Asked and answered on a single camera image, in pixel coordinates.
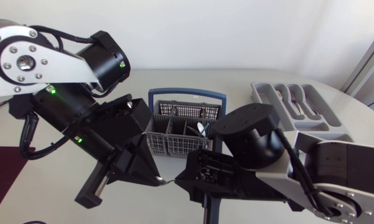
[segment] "spoon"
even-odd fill
[[[201,123],[201,122],[198,122],[198,130],[199,130],[199,132],[201,133],[201,135],[203,136],[203,137],[206,137],[206,127],[204,127],[203,126],[203,124]]]

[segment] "dark red carpet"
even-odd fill
[[[0,203],[26,162],[19,154],[18,147],[0,147]]]

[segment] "fork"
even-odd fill
[[[300,104],[296,100],[296,96],[294,95],[294,91],[291,90],[291,96],[292,96],[292,103],[297,108],[297,110],[300,112],[300,114],[304,114],[303,108],[301,108]]]
[[[307,104],[309,105],[310,109],[312,110],[312,112],[314,112],[314,114],[319,114],[319,111],[318,109],[316,108],[316,106],[311,102],[310,99],[306,98],[306,102]]]

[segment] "white wall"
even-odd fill
[[[263,68],[336,88],[374,39],[374,0],[0,0],[0,18],[108,31],[133,68]]]

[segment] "utensil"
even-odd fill
[[[279,91],[279,90],[276,90],[276,93],[278,94],[278,96],[279,96],[279,99],[281,99],[281,101],[283,101],[283,100],[284,100],[284,97],[283,97],[283,95],[282,95],[281,91]]]
[[[316,106],[311,102],[310,99],[306,98],[306,102],[307,104],[309,105],[310,109],[312,110],[312,112],[314,112],[314,114],[319,114],[319,111],[318,109],[316,108]]]
[[[299,102],[297,102],[296,96],[294,95],[293,90],[291,90],[291,96],[292,96],[292,100],[291,101],[294,104],[294,106],[297,108],[297,110],[300,112],[300,114],[304,114],[304,110],[303,110],[303,108],[301,108]]]
[[[203,126],[203,124],[201,122],[198,122],[198,130],[199,132],[202,134],[203,137],[206,137],[206,128],[208,127],[209,124],[206,125],[206,127]]]

